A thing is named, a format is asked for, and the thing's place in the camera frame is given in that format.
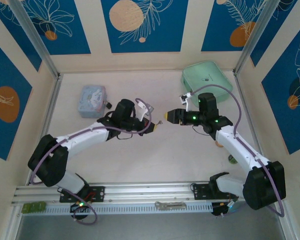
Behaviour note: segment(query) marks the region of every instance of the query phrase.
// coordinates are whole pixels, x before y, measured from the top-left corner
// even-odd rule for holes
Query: small green object
[[[237,160],[232,155],[229,155],[228,160],[229,160],[229,163],[231,163],[231,164],[237,164],[238,163]]]
[[[21,213],[23,214],[32,214],[40,213],[46,210],[47,203],[44,201],[30,202],[23,204]]]

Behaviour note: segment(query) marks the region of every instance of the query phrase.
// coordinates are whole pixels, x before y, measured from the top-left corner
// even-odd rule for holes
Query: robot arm
[[[91,187],[81,176],[66,170],[68,159],[92,145],[118,136],[122,131],[126,133],[138,131],[140,136],[153,132],[155,124],[144,118],[148,108],[141,102],[138,102],[138,105],[142,109],[138,111],[139,116],[135,104],[122,99],[111,116],[106,115],[89,127],[57,138],[50,134],[43,136],[28,162],[28,167],[34,171],[43,156],[59,143],[59,146],[42,162],[36,175],[47,187],[57,186],[84,199],[91,192]]]
[[[181,96],[186,103],[191,94]],[[277,201],[275,191],[262,165],[266,166],[275,183],[281,199],[286,197],[285,174],[278,162],[270,162],[251,147],[238,133],[235,134],[232,122],[219,115],[216,98],[212,93],[198,96],[199,111],[174,109],[166,113],[166,119],[173,124],[202,126],[203,130],[215,141],[223,145],[239,163],[246,179],[231,176],[228,172],[219,173],[210,178],[209,186],[213,192],[225,192],[244,197],[254,210]]]

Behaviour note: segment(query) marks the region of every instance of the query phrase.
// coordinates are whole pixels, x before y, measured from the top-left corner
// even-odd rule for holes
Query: white table surface
[[[224,73],[239,99],[233,73]],[[217,147],[210,136],[194,132],[191,126],[164,120],[166,112],[184,107],[179,100],[184,93],[181,74],[180,70],[64,74],[49,128],[53,137],[71,134],[96,121],[81,118],[77,110],[81,90],[89,84],[105,86],[113,110],[121,99],[134,101],[138,97],[154,107],[153,122],[163,122],[156,131],[142,137],[114,138],[94,145],[69,159],[67,170],[78,173],[89,183],[208,181],[210,176],[224,171],[243,176],[238,164],[228,162],[228,151]],[[233,123],[237,121],[238,109],[231,97],[219,103],[218,108],[220,115]],[[244,111],[238,132],[254,146]]]

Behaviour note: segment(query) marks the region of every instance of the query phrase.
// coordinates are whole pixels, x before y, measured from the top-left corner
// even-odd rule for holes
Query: mint green container
[[[204,61],[186,67],[182,71],[181,82],[187,93],[209,84],[220,85],[231,92],[233,90],[233,86],[228,78],[213,61]],[[217,103],[225,101],[229,97],[229,93],[225,90],[219,87],[209,86],[191,97],[191,101],[197,107],[199,107],[198,95],[202,93],[213,93]]]

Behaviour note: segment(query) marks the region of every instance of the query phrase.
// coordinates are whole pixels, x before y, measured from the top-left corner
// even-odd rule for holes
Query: beige wall
[[[53,55],[51,57],[63,73],[183,69],[188,65],[207,60],[215,61],[222,69],[233,69],[241,51],[201,52],[214,1],[188,1],[181,52],[112,54],[101,1],[75,0],[91,54]]]
[[[0,159],[0,233],[16,186],[24,185],[28,160],[39,140],[54,78],[42,64],[37,72],[0,21],[0,48],[32,86],[8,160]]]
[[[252,122],[265,155],[272,161],[280,161],[285,170],[286,195],[292,217],[300,227],[300,150],[289,155],[261,82],[291,40],[300,30],[300,0],[283,23],[256,68],[249,59],[239,81],[243,88]]]

